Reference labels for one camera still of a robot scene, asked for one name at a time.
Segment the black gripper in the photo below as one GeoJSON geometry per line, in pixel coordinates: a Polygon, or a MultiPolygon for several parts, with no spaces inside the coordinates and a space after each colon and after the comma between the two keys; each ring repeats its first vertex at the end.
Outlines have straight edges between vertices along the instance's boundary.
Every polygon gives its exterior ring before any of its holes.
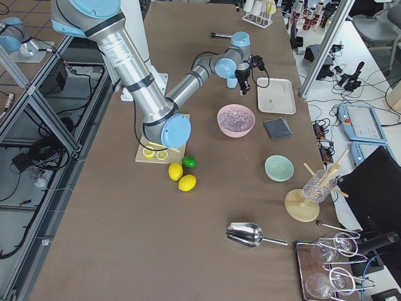
{"type": "Polygon", "coordinates": [[[235,72],[236,78],[239,82],[240,95],[246,95],[250,91],[251,87],[248,83],[248,78],[251,75],[251,66],[248,62],[241,63],[235,72]]]}

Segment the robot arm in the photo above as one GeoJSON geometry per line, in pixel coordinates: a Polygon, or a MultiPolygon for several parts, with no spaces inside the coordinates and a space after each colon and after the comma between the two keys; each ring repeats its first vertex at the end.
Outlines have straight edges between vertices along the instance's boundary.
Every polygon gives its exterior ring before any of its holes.
{"type": "Polygon", "coordinates": [[[1,46],[16,63],[40,63],[47,49],[46,44],[33,39],[17,17],[1,20],[1,46]]]}
{"type": "Polygon", "coordinates": [[[126,28],[126,20],[139,28],[135,36],[147,46],[138,1],[52,1],[53,29],[61,34],[94,41],[111,63],[133,101],[143,112],[142,134],[147,140],[167,148],[178,148],[188,141],[190,120],[179,108],[204,82],[216,74],[232,78],[251,58],[250,37],[238,31],[231,46],[221,55],[203,56],[168,94],[158,87],[126,28]]]}

